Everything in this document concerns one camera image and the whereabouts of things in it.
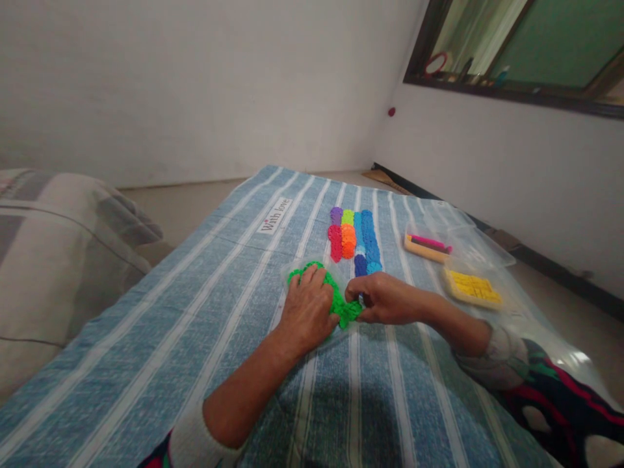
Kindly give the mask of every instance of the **yellow tray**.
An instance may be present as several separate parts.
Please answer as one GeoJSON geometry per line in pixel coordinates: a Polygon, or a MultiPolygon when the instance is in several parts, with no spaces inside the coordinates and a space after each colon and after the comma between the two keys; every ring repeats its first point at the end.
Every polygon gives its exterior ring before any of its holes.
{"type": "Polygon", "coordinates": [[[444,268],[444,276],[455,299],[488,309],[504,309],[501,295],[494,291],[487,279],[458,273],[448,268],[444,268]]]}

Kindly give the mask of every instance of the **striped fabric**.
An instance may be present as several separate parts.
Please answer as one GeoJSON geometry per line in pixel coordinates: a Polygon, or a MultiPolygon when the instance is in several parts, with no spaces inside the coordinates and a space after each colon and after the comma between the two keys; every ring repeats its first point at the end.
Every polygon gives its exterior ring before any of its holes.
{"type": "MultiPolygon", "coordinates": [[[[400,246],[405,225],[423,222],[431,203],[439,202],[262,169],[13,396],[0,411],[0,465],[138,464],[276,325],[280,268],[329,256],[334,206],[370,209],[383,269],[442,293],[439,265],[400,246]],[[258,232],[281,199],[292,201],[273,234],[258,232]]],[[[353,260],[337,268],[353,276],[353,260]]],[[[527,313],[539,314],[510,284],[527,313]]],[[[360,324],[291,373],[240,462],[552,466],[431,329],[360,324]]]]}

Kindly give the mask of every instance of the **sleeve cuff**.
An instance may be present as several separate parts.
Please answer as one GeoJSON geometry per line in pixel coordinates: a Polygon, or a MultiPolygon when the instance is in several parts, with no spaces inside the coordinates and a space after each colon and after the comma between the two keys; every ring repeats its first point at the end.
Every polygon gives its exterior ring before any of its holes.
{"type": "Polygon", "coordinates": [[[186,412],[175,425],[169,442],[174,468],[234,466],[242,453],[217,442],[203,421],[202,403],[186,412]]]}
{"type": "Polygon", "coordinates": [[[492,336],[481,357],[453,353],[461,369],[489,390],[510,390],[528,376],[528,353],[524,341],[510,330],[489,324],[492,336]]]}

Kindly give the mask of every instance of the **dark window frame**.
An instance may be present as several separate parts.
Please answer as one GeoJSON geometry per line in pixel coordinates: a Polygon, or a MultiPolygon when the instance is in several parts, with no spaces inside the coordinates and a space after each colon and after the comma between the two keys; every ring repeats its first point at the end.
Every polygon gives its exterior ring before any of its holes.
{"type": "MultiPolygon", "coordinates": [[[[534,1],[535,0],[528,0],[526,2],[518,20],[501,45],[492,64],[496,63],[507,43],[516,32],[520,21],[525,16],[534,1]]],[[[570,97],[578,95],[578,90],[566,90],[562,86],[543,86],[540,84],[533,85],[528,83],[506,81],[505,88],[492,88],[489,86],[475,86],[472,84],[438,81],[435,79],[421,77],[420,74],[424,75],[422,71],[431,57],[437,38],[442,30],[442,26],[446,20],[452,3],[453,0],[429,1],[427,11],[422,21],[421,30],[418,34],[418,39],[416,40],[407,71],[403,78],[403,83],[454,91],[473,96],[482,96],[484,98],[489,97],[525,104],[535,104],[555,109],[564,109],[567,111],[582,112],[584,114],[624,120],[624,106],[590,100],[599,96],[599,94],[604,92],[604,90],[609,86],[614,85],[614,76],[619,75],[620,78],[624,76],[624,47],[620,51],[619,55],[616,55],[614,59],[609,62],[596,76],[596,78],[587,85],[582,92],[582,97],[580,98],[570,97]],[[531,94],[529,90],[532,88],[540,88],[539,94],[531,94]]]]}

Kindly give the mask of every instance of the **tiled floor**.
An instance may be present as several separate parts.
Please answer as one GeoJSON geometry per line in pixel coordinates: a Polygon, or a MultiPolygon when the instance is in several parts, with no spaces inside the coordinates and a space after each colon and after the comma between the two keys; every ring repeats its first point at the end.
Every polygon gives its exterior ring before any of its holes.
{"type": "MultiPolygon", "coordinates": [[[[358,172],[329,172],[320,176],[339,181],[392,190],[358,172]]],[[[240,180],[123,190],[158,222],[165,241],[143,249],[158,263],[186,239],[240,180]]],[[[611,395],[624,406],[624,323],[603,313],[551,279],[519,263],[511,271],[561,336],[591,357],[611,395]]]]}

